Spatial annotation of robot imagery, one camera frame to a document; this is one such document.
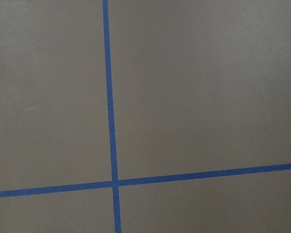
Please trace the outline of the blue tape strip crosswise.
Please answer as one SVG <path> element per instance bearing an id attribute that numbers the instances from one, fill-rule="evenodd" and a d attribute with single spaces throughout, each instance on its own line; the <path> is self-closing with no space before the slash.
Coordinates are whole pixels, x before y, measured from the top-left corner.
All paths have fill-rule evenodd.
<path id="1" fill-rule="evenodd" d="M 0 191 L 0 198 L 102 189 L 102 188 L 113 187 L 114 184 L 118 186 L 131 186 L 131 185 L 141 185 L 141 184 L 151 184 L 151 183 L 175 182 L 175 181 L 205 179 L 205 178 L 234 176 L 234 175 L 243 175 L 243 174 L 274 172 L 274 171 L 283 171 L 283 170 L 291 170 L 291 163 L 280 164 L 280 165 L 270 165 L 270 166 L 257 166 L 257 167 L 246 167 L 246 168 L 235 168 L 235 169 L 226 169 L 226 170 L 166 175 L 166 176 L 124 179 L 124 180 L 119 180 L 117 182 L 103 181 L 103 182 L 94 182 L 94 183 L 79 183 L 79 184 L 38 187 L 38 188 L 28 188 L 28 189 L 5 190 L 5 191 Z"/>

